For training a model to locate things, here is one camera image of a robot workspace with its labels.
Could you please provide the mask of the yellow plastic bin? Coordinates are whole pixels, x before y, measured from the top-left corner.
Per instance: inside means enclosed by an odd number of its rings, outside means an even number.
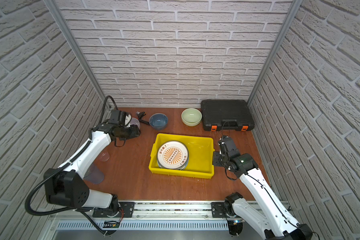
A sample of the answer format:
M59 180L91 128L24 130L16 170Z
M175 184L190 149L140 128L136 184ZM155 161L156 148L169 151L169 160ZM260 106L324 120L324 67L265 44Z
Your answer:
M188 148L189 163L184 170L169 170L159 167L157 163L159 147L168 141L179 141ZM151 151L149 169L154 174L211 179L214 176L212 164L214 151L214 141L211 138L158 134Z

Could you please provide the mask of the white plate teal quatrefoil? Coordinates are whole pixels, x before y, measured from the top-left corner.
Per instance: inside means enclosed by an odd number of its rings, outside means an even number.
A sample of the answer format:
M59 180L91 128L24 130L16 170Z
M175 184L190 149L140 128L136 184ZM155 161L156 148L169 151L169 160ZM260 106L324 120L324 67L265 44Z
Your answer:
M161 165L161 163L160 163L159 161L157 161L157 163L158 163L158 165L159 165L159 167L160 167L161 169L167 169L167 168L165 168L163 165ZM184 169L187 167L188 163L189 163L189 159L187 159L187 161L186 161L182 166L180 166L180 167L178 167L178 168L176 168L176 169L174 169L174 170L180 170L180 171L182 171L182 170L184 170Z

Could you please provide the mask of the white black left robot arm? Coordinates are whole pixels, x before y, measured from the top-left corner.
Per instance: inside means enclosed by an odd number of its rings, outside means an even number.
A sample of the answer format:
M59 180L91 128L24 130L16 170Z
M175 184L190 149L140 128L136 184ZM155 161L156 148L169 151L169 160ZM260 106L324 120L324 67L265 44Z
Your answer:
M49 204L71 209L98 208L116 215L119 203L116 195L89 189L85 174L101 151L112 141L136 138L141 131L136 125L118 126L100 123L90 129L87 142L57 169L44 173L46 200Z

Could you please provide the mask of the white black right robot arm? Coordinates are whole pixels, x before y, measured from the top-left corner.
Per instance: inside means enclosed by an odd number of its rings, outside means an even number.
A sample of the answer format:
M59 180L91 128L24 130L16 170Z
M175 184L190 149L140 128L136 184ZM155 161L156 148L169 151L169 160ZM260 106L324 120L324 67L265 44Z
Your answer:
M234 218L247 222L264 240L310 240L314 232L285 208L266 182L262 171L249 154L230 157L228 153L214 152L213 165L235 174L255 198L260 210L255 209L239 193L225 198L222 204L212 203L213 217L227 218L231 234L240 234L234 227Z

